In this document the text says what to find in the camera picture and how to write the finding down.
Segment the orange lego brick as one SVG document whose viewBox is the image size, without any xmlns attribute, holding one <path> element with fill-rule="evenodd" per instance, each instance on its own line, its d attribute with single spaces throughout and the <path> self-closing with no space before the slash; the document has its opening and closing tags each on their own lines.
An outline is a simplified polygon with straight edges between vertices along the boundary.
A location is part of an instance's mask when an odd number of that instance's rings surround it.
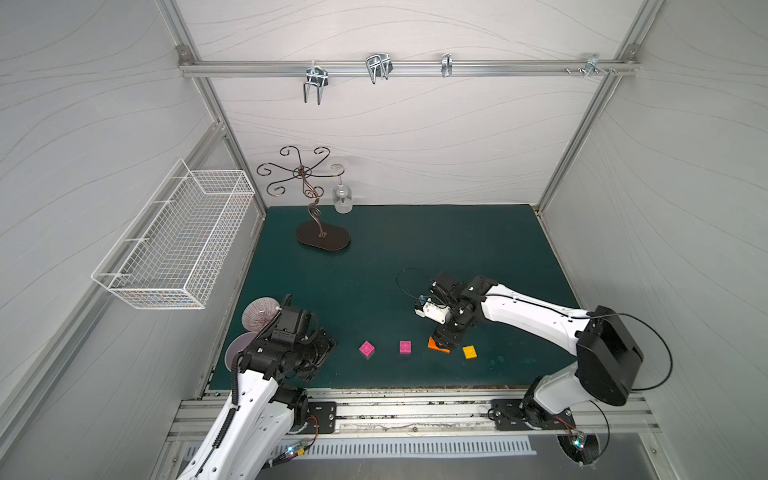
<svg viewBox="0 0 768 480">
<path fill-rule="evenodd" d="M 450 353 L 451 350 L 441 346 L 433 337 L 429 337 L 428 339 L 428 348 L 431 350 L 439 351 L 442 353 Z"/>
</svg>

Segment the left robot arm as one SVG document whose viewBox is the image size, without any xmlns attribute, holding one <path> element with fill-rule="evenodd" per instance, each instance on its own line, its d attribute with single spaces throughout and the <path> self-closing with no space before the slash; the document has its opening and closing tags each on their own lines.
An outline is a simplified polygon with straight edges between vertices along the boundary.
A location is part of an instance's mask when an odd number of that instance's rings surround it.
<svg viewBox="0 0 768 480">
<path fill-rule="evenodd" d="M 226 350 L 230 394 L 181 479 L 254 479 L 307 453 L 336 429 L 336 404 L 312 402 L 291 379 L 316 376 L 336 346 L 315 315 L 283 303 L 260 332 Z"/>
</svg>

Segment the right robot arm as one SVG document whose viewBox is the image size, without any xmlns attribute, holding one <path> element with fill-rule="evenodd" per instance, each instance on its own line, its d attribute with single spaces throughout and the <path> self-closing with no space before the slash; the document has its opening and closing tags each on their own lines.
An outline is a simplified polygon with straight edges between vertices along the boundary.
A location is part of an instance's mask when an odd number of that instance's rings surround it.
<svg viewBox="0 0 768 480">
<path fill-rule="evenodd" d="M 458 347 L 468 328 L 487 321 L 526 331 L 573 356 L 570 365 L 536 378 L 522 399 L 491 407 L 489 417 L 500 430 L 512 425 L 573 430 L 566 419 L 573 406 L 597 401 L 622 407 L 636 390 L 644 354 L 624 314 L 608 307 L 560 306 L 486 277 L 465 283 L 442 273 L 428 295 L 416 298 L 414 311 L 436 322 L 431 339 L 443 350 Z"/>
</svg>

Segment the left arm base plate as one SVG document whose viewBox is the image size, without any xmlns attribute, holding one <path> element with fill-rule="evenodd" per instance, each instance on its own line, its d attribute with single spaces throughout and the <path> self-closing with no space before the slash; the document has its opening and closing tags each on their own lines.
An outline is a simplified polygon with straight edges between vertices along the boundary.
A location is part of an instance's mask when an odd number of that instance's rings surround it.
<svg viewBox="0 0 768 480">
<path fill-rule="evenodd" d="M 333 401 L 312 401 L 308 403 L 306 422 L 300 433 L 330 435 L 336 431 L 337 403 Z"/>
</svg>

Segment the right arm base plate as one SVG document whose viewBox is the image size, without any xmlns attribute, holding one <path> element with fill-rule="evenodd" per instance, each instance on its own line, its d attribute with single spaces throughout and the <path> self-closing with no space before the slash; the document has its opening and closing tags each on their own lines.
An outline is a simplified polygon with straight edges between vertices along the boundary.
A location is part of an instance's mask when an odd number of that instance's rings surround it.
<svg viewBox="0 0 768 480">
<path fill-rule="evenodd" d="M 552 414 L 532 398 L 493 399 L 487 417 L 499 431 L 539 431 L 575 429 L 570 410 Z"/>
</svg>

